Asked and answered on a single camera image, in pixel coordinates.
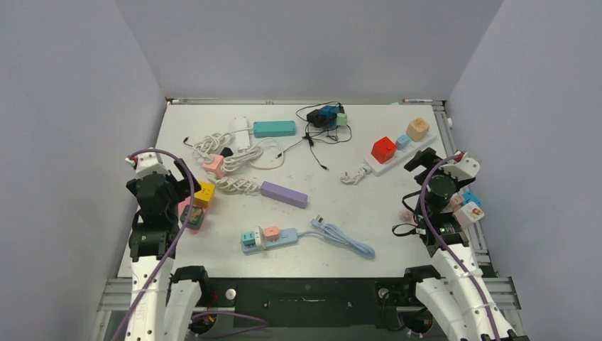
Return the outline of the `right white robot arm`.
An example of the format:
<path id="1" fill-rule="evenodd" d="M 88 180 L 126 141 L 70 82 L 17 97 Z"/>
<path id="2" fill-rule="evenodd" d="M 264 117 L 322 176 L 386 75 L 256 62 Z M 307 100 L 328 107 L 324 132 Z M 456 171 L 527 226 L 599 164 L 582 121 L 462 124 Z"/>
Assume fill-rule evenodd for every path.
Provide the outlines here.
<path id="1" fill-rule="evenodd" d="M 408 268 L 402 297 L 421 303 L 448 340 L 528 340 L 504 316 L 486 288 L 471 248 L 468 229 L 485 215 L 481 204 L 461 190 L 475 181 L 479 162 L 457 151 L 442 158 L 432 148 L 418 151 L 404 166 L 413 171 L 420 189 L 411 214 L 428 253 L 428 265 Z"/>

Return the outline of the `pink charger plug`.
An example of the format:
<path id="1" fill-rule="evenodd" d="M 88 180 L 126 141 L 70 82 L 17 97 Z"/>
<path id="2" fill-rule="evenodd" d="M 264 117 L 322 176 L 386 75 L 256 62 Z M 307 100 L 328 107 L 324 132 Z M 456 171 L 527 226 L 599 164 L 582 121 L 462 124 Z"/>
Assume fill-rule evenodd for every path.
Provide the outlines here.
<path id="1" fill-rule="evenodd" d="M 267 227 L 263 232 L 268 241 L 273 242 L 280 238 L 280 229 L 277 226 Z"/>

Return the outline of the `light blue power strip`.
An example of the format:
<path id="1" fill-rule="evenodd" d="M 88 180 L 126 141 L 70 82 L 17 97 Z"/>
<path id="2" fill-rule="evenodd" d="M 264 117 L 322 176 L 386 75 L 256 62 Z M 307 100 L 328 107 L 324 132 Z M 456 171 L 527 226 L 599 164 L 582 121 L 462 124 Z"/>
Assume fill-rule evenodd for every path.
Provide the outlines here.
<path id="1" fill-rule="evenodd" d="M 241 234 L 240 245 L 244 254 L 255 254 L 295 244 L 298 239 L 299 235 L 294 228 L 279 229 L 272 226 L 262 229 L 255 227 L 251 231 Z"/>

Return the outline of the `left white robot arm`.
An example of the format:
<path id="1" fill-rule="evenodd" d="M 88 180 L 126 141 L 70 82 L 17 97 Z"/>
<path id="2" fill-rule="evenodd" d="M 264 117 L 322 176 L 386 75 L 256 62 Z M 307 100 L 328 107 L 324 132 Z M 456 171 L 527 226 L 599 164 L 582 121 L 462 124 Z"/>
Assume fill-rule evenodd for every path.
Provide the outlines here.
<path id="1" fill-rule="evenodd" d="M 200 189 L 177 180 L 156 153 L 130 161 L 136 178 L 126 187 L 138 202 L 128 240 L 131 305 L 126 340 L 184 340 L 196 305 L 209 301 L 212 287 L 203 266 L 174 267 L 180 226 L 178 206 Z"/>

